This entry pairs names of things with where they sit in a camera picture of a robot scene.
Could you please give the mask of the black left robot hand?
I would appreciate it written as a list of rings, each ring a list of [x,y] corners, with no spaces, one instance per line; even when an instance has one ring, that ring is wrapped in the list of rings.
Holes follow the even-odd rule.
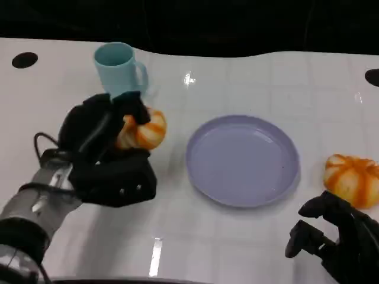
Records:
[[[88,164],[126,157],[129,151],[116,145],[126,115],[131,115],[138,125],[150,121],[139,91],[125,92],[114,99],[108,93],[91,96],[67,114],[58,146]]]

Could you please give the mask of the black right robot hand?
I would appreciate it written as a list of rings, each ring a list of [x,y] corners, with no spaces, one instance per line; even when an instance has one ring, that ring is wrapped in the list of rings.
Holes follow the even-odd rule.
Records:
[[[307,218],[323,217],[337,226],[337,241],[303,220],[290,231],[285,256],[302,250],[321,259],[321,265],[338,283],[378,283],[378,222],[344,199],[324,191],[298,211]]]

